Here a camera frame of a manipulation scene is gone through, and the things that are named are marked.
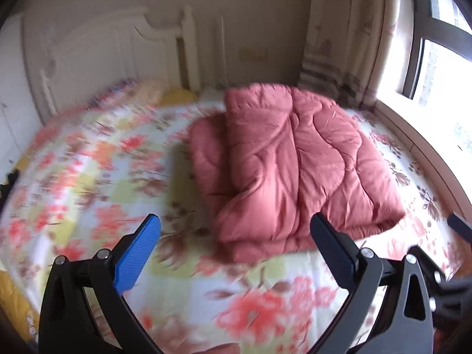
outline window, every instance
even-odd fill
[[[472,157],[472,29],[454,0],[414,0],[414,34],[403,94],[444,142]]]

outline headboard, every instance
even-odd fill
[[[157,77],[169,88],[188,85],[192,91],[201,90],[191,7],[184,7],[176,27],[153,28],[146,13],[146,8],[135,8],[98,17],[51,49],[52,68],[40,74],[52,115],[84,105],[124,78]]]

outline screw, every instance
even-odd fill
[[[65,262],[65,257],[63,255],[56,257],[56,259],[54,260],[54,263],[56,265],[62,265],[64,262]]]
[[[368,247],[364,247],[361,249],[360,253],[365,257],[365,258],[372,258],[374,256],[374,252],[372,249],[369,249]]]
[[[108,258],[109,256],[110,256],[110,250],[108,249],[98,250],[97,257],[100,258],[101,260],[104,260],[105,258]]]
[[[436,283],[441,283],[441,281],[442,281],[441,274],[438,271],[434,272],[434,279],[435,279]]]
[[[436,300],[433,297],[430,298],[430,309],[432,312],[436,310]]]
[[[405,257],[410,264],[415,264],[416,263],[416,257],[413,254],[407,254]]]

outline floral bed sheet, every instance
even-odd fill
[[[165,353],[308,351],[347,292],[318,252],[255,265],[219,258],[186,137],[195,118],[222,110],[220,103],[164,109],[130,103],[55,119],[38,133],[31,163],[0,220],[0,259],[37,311],[57,255],[90,258],[154,213],[162,237],[124,296]],[[383,154],[407,209],[392,230],[358,245],[401,259],[419,244],[450,276],[465,253],[434,187],[372,114],[348,113]],[[382,296],[379,291],[356,342],[367,337]],[[89,300],[103,336],[116,344],[93,293]]]

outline folded quilt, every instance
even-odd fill
[[[353,239],[405,215],[386,163],[333,100],[284,85],[229,89],[227,112],[190,129],[195,178],[235,262],[313,249],[321,211]]]

